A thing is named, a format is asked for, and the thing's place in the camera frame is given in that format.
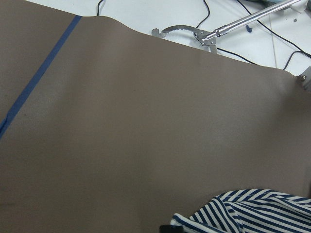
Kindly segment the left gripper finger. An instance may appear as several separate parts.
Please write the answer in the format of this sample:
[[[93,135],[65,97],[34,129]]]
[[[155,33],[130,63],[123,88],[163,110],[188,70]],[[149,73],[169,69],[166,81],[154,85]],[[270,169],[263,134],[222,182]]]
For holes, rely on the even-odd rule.
[[[182,226],[175,225],[161,225],[159,227],[160,233],[184,233],[184,228]]]

